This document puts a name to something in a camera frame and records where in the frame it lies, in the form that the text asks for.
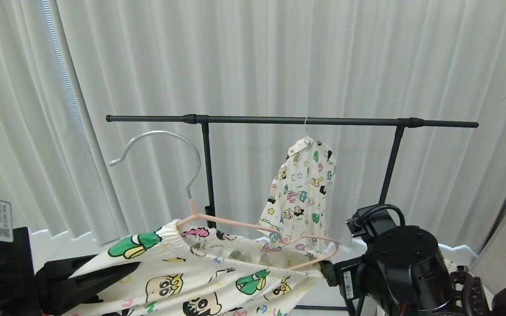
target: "barcode label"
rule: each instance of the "barcode label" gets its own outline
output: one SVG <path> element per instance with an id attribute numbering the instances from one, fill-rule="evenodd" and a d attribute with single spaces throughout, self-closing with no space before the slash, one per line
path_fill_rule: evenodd
<path id="1" fill-rule="evenodd" d="M 353 292 L 353 280 L 351 279 L 351 272 L 345 271 L 343 273 L 343 278 L 345 280 L 345 299 L 350 300 L 355 297 Z"/>
<path id="2" fill-rule="evenodd" d="M 0 241 L 13 242 L 11 204 L 0 201 Z"/>

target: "white curtain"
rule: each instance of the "white curtain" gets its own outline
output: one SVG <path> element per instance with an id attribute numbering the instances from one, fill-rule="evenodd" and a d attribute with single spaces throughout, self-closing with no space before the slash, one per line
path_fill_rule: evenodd
<path id="1" fill-rule="evenodd" d="M 111 123 L 107 114 L 470 120 L 480 128 L 406 130 L 387 202 L 440 242 L 476 252 L 504 203 L 506 1 L 60 0 L 51 8 L 94 130 L 91 148 L 104 160 L 152 129 L 202 148 L 199 126 Z M 394 129 L 308 126 L 337 157 L 332 237 L 349 242 L 344 221 L 378 201 Z M 217 216 L 256 222 L 287 148 L 305 133 L 211 124 Z M 185 144 L 152 136 L 108 169 L 130 232 L 189 214 L 192 160 Z M 203 171 L 193 196 L 207 204 Z"/>
<path id="2" fill-rule="evenodd" d="M 126 234 L 112 216 L 90 148 L 70 104 L 42 2 L 0 1 L 0 199 L 15 227 Z"/>

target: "clothing rack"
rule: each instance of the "clothing rack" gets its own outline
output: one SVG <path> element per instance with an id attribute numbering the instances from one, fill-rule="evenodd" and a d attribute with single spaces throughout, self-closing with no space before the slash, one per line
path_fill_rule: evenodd
<path id="1" fill-rule="evenodd" d="M 202 127 L 202 142 L 204 145 L 204 160 L 206 163 L 206 182 L 208 186 L 209 205 L 205 206 L 207 215 L 216 216 L 214 203 L 212 160 L 210 153 L 210 130 L 211 123 L 234 123 L 234 124 L 309 124 L 309 125 L 333 125 L 333 126 L 395 126 L 394 142 L 382 184 L 379 204 L 386 202 L 386 195 L 390 187 L 390 181 L 394 172 L 395 160 L 398 156 L 399 145 L 405 128 L 418 128 L 422 126 L 435 127 L 460 127 L 477 128 L 478 122 L 461 121 L 438 121 L 423 120 L 422 118 L 294 118 L 285 116 L 210 116 L 199 114 L 186 114 L 181 116 L 146 116 L 146 115 L 107 115 L 107 122 L 185 122 L 187 124 L 200 124 Z M 209 228 L 216 228 L 216 223 L 208 221 Z M 311 306 L 298 305 L 298 309 L 317 310 L 349 310 L 342 306 Z"/>

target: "red wire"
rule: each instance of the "red wire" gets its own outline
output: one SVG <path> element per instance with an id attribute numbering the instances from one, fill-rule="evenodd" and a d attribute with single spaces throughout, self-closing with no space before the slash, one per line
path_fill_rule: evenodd
<path id="1" fill-rule="evenodd" d="M 399 316 L 405 316 L 405 311 L 407 310 L 407 303 L 403 304 L 403 308 L 401 309 L 401 313 Z"/>

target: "hanging pajama top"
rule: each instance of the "hanging pajama top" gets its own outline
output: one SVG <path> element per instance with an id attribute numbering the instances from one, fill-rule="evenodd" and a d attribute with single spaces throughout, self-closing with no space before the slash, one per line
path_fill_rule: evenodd
<path id="1" fill-rule="evenodd" d="M 122 239 L 71 277 L 128 262 L 138 268 L 65 316 L 287 316 L 323 278 L 311 254 L 174 220 Z"/>
<path id="2" fill-rule="evenodd" d="M 309 137 L 298 140 L 271 183 L 259 225 L 279 230 L 285 240 L 304 234 L 325 236 L 325 195 L 334 177 L 335 157 L 329 146 Z M 260 232 L 276 238 L 274 233 Z M 287 247 L 320 254 L 327 242 L 298 240 Z"/>

